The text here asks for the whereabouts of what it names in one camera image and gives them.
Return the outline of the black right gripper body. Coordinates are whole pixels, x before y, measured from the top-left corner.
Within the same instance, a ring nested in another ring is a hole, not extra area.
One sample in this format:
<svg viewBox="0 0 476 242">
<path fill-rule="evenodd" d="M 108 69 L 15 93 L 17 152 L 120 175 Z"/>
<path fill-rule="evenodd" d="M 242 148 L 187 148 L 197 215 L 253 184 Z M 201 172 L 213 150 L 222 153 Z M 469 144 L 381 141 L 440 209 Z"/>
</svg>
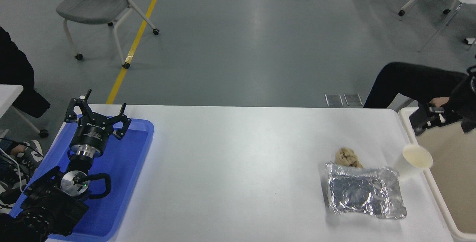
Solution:
<svg viewBox="0 0 476 242">
<path fill-rule="evenodd" d="M 443 107 L 435 107 L 430 103 L 418 103 L 418 108 L 411 114 L 411 126 L 416 136 L 425 130 L 444 126 L 448 123 Z"/>
</svg>

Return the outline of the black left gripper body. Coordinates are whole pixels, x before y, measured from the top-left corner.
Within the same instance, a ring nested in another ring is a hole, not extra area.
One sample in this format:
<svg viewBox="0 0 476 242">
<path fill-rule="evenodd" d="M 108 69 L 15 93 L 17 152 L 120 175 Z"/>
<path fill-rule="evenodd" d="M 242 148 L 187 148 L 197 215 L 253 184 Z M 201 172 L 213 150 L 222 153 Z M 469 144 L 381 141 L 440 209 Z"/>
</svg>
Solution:
<svg viewBox="0 0 476 242">
<path fill-rule="evenodd" d="M 105 149 L 113 127 L 112 125 L 103 126 L 102 122 L 102 120 L 92 121 L 86 116 L 81 117 L 72 139 L 72 147 L 88 145 L 96 149 Z"/>
</svg>

